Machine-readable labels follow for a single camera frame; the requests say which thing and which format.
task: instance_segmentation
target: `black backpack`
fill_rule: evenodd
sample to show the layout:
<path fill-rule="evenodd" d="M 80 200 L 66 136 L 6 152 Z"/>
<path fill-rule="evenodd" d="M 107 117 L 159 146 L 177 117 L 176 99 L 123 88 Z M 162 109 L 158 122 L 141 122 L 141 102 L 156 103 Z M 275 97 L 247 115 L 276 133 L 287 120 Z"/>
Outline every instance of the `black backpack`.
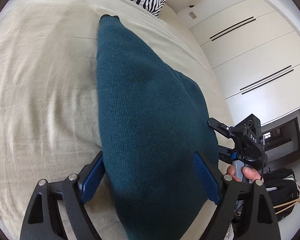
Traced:
<path fill-rule="evenodd" d="M 276 190 L 269 191 L 268 194 L 271 198 L 273 206 L 279 206 L 281 204 L 288 203 L 290 201 L 299 198 L 299 190 L 297 184 L 294 180 L 286 180 L 285 178 L 293 175 L 295 180 L 295 175 L 292 169 L 281 168 L 269 173 L 264 174 L 264 184 L 266 188 L 276 187 Z M 275 212 L 285 209 L 288 205 L 275 208 Z M 280 213 L 277 214 L 278 221 L 284 219 L 286 216 L 290 215 L 294 205 Z"/>

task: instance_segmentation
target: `black cable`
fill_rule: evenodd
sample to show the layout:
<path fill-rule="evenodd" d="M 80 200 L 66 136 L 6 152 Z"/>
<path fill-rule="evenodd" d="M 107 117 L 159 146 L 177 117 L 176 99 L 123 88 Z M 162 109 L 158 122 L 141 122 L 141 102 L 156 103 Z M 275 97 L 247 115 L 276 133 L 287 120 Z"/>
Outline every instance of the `black cable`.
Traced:
<path fill-rule="evenodd" d="M 262 181 L 263 179 L 263 174 L 264 174 L 264 165 L 265 165 L 265 136 L 263 135 L 263 148 L 262 148 L 262 170 L 261 170 L 261 177 L 260 180 Z"/>
<path fill-rule="evenodd" d="M 237 210 L 234 212 L 234 215 L 237 213 L 237 211 L 243 206 L 243 203 L 241 204 L 240 207 L 237 208 Z"/>

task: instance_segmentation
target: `electrical outlet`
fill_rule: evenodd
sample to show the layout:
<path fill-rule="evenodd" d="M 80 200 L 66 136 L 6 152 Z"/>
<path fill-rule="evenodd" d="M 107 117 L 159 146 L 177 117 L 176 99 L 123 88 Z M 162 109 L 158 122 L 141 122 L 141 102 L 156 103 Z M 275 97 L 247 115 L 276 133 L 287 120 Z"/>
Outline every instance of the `electrical outlet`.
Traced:
<path fill-rule="evenodd" d="M 189 15 L 191 16 L 192 19 L 196 19 L 197 16 L 194 14 L 194 12 L 189 13 Z"/>

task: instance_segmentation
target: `bed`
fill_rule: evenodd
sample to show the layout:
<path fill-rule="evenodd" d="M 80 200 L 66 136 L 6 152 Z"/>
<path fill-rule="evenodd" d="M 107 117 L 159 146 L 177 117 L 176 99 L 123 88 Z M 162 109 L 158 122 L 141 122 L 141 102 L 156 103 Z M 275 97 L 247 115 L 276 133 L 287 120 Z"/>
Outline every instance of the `bed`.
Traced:
<path fill-rule="evenodd" d="M 118 15 L 165 63 L 196 81 L 209 115 L 233 125 L 206 56 L 167 5 L 156 18 L 129 0 L 10 0 L 0 13 L 0 227 L 10 240 L 19 239 L 36 183 L 78 173 L 102 148 L 95 72 L 103 14 Z M 219 163 L 223 173 L 226 167 Z M 198 239 L 215 207 L 208 200 L 182 239 Z M 127 239 L 107 176 L 86 209 L 103 239 Z M 75 239 L 62 205 L 60 212 Z"/>

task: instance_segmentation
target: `human hand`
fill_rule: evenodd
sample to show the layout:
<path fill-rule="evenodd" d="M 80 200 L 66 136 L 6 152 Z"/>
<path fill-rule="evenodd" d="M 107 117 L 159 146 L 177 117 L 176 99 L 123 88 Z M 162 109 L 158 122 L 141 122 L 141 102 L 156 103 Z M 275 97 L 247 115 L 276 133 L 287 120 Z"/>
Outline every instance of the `human hand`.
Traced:
<path fill-rule="evenodd" d="M 248 168 L 248 167 L 243 167 L 242 168 L 242 173 L 243 175 L 247 178 L 250 179 L 252 182 L 254 182 L 256 179 L 260 179 L 261 176 L 257 172 L 257 170 Z M 235 174 L 235 168 L 233 165 L 230 165 L 227 169 L 227 174 L 230 175 L 232 178 L 234 178 L 236 181 L 241 182 L 234 174 Z"/>

